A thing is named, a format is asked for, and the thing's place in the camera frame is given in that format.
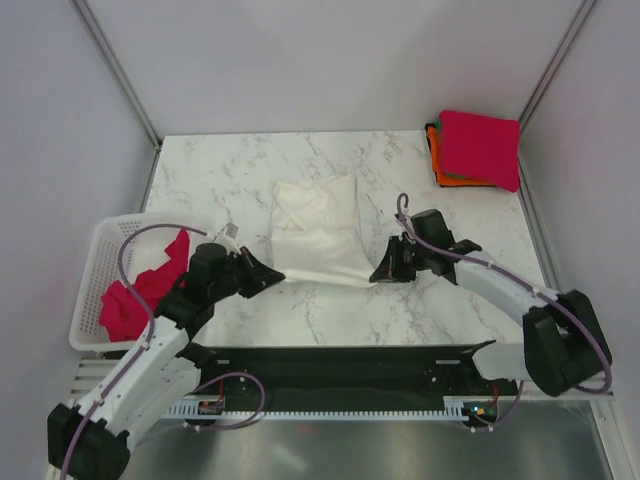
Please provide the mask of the white Coca-Cola t-shirt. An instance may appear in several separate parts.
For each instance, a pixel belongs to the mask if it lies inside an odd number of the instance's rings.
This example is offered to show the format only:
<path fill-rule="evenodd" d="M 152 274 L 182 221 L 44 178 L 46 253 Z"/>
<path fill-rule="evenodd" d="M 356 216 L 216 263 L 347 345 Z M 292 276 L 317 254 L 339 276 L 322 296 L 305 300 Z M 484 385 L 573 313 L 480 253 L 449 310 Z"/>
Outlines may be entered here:
<path fill-rule="evenodd" d="M 277 181 L 270 242 L 273 266 L 289 283 L 371 286 L 352 174 Z"/>

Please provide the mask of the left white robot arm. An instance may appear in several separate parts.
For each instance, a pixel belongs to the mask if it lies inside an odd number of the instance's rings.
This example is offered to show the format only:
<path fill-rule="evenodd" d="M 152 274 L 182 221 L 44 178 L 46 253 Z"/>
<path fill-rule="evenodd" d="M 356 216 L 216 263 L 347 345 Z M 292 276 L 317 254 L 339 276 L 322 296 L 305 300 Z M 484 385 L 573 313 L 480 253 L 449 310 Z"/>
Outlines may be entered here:
<path fill-rule="evenodd" d="M 242 247 L 199 245 L 133 347 L 74 405 L 47 418 L 48 461 L 63 479 L 118 479 L 145 434 L 177 402 L 219 382 L 210 352 L 194 338 L 215 305 L 250 299 L 283 282 L 283 273 Z"/>

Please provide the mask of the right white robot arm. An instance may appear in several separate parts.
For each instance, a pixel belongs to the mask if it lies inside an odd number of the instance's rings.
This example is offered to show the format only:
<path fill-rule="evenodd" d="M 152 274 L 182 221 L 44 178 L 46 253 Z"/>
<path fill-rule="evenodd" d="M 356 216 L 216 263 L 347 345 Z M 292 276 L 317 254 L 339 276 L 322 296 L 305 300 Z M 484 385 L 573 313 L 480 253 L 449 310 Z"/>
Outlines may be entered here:
<path fill-rule="evenodd" d="M 456 240 L 437 209 L 395 217 L 403 231 L 390 237 L 370 282 L 410 283 L 428 271 L 484 298 L 521 328 L 519 343 L 474 348 L 457 371 L 465 391 L 481 393 L 494 379 L 530 381 L 551 397 L 610 390 L 612 354 L 586 294 L 558 292 L 515 274 L 477 243 Z"/>

